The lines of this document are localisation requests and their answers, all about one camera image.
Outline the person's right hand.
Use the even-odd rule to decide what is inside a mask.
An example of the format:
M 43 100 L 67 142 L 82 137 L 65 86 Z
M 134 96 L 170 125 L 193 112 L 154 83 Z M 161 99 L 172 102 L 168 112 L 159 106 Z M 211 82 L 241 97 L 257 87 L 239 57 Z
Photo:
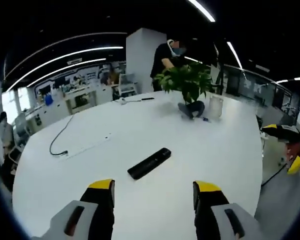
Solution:
M 300 141 L 299 142 L 288 142 L 285 144 L 285 157 L 286 162 L 293 162 L 300 152 Z

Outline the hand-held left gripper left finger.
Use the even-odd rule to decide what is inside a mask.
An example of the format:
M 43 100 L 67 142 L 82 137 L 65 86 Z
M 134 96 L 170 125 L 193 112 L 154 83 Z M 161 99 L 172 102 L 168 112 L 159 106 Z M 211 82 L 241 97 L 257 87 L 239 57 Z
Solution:
M 110 240 L 115 222 L 115 181 L 104 179 L 88 186 L 50 220 L 49 229 L 33 240 Z

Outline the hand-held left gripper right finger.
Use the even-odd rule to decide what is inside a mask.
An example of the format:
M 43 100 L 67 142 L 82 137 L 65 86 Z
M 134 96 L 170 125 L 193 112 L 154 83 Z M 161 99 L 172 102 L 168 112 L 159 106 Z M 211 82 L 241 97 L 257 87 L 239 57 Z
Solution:
M 258 221 L 229 203 L 215 184 L 193 182 L 194 226 L 198 240 L 264 240 Z

